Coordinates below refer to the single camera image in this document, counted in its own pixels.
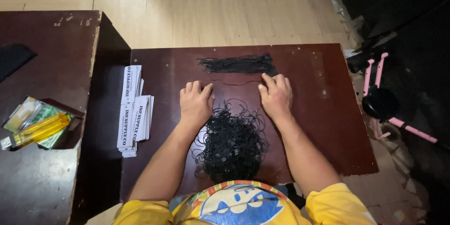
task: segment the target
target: yellow t-shirt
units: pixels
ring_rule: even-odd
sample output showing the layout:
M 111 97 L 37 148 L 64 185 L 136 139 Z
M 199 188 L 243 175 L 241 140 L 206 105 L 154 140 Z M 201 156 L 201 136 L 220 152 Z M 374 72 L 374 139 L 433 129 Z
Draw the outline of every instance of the yellow t-shirt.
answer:
M 277 189 L 256 181 L 228 181 L 186 198 L 171 213 L 167 201 L 132 200 L 114 225 L 311 225 Z M 314 224 L 376 225 L 363 203 L 344 183 L 311 192 L 306 210 Z

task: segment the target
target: hand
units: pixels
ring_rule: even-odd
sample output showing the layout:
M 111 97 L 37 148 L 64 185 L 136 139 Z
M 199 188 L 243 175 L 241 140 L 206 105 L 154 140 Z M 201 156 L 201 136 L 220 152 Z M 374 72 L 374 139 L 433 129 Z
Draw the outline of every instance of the hand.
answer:
M 281 74 L 270 77 L 262 74 L 267 87 L 259 84 L 261 103 L 266 113 L 274 120 L 291 116 L 292 88 L 289 79 Z
M 200 81 L 189 82 L 180 91 L 181 120 L 184 124 L 200 130 L 212 115 L 214 95 L 212 84 L 208 84 L 202 91 Z

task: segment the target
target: stack of hang tags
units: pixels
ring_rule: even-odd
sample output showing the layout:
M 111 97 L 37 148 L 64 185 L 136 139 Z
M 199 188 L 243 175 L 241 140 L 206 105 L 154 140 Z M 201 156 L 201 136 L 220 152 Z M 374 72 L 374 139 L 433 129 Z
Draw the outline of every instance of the stack of hang tags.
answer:
M 137 142 L 150 135 L 154 97 L 141 96 L 141 70 L 141 65 L 127 66 L 123 77 L 117 148 L 124 158 L 135 157 Z

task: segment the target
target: person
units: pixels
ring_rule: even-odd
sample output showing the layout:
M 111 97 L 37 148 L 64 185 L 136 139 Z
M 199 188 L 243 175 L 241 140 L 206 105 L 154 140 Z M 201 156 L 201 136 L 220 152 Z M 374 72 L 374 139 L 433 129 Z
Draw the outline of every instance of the person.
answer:
M 377 224 L 363 203 L 308 139 L 291 114 L 292 89 L 283 75 L 262 74 L 262 106 L 281 133 L 290 172 L 305 196 L 314 224 Z M 116 213 L 114 225 L 298 224 L 310 225 L 283 193 L 256 181 L 229 181 L 188 196 L 172 212 L 190 145 L 212 115 L 213 85 L 199 81 L 180 91 L 181 119 L 153 155 Z

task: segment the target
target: pink metal frame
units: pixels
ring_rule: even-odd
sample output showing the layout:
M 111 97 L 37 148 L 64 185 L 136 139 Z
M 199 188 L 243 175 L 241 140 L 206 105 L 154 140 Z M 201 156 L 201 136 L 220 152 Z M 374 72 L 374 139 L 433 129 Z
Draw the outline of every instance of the pink metal frame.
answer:
M 381 73 L 383 71 L 384 59 L 388 55 L 389 55 L 388 53 L 383 53 L 381 55 L 381 60 L 378 63 L 377 74 L 376 74 L 376 77 L 375 77 L 375 85 L 377 86 L 377 88 L 380 87 L 380 80 L 381 80 Z M 365 78 L 364 78 L 364 91 L 363 91 L 364 94 L 363 94 L 363 96 L 366 96 L 367 93 L 368 93 L 368 87 L 369 87 L 369 82 L 370 82 L 370 72 L 372 70 L 372 64 L 375 63 L 375 61 L 373 59 L 370 59 L 368 61 L 368 63 L 369 63 L 369 66 L 366 69 Z M 397 127 L 402 127 L 405 124 L 405 122 L 403 122 L 403 121 L 401 121 L 401 120 L 399 120 L 399 119 L 397 119 L 395 117 L 389 119 L 388 121 L 390 123 L 392 123 L 393 125 L 396 125 Z M 374 130 L 375 138 L 381 139 L 381 138 L 384 138 L 386 136 L 390 136 L 391 135 L 391 133 L 389 133 L 389 132 L 384 133 L 384 134 L 381 133 L 380 123 L 379 123 L 379 121 L 377 119 L 372 118 L 370 120 L 370 124 L 372 125 L 372 128 Z M 415 135 L 418 135 L 418 136 L 420 136 L 420 137 L 424 138 L 425 140 L 430 141 L 432 143 L 436 143 L 437 142 L 436 138 L 434 138 L 434 137 L 432 137 L 430 135 L 427 135 L 424 132 L 421 132 L 421 131 L 419 131 L 419 130 L 411 127 L 411 126 L 408 126 L 408 125 L 405 126 L 405 130 L 408 130 L 409 132 L 411 132 L 411 133 L 413 133 Z

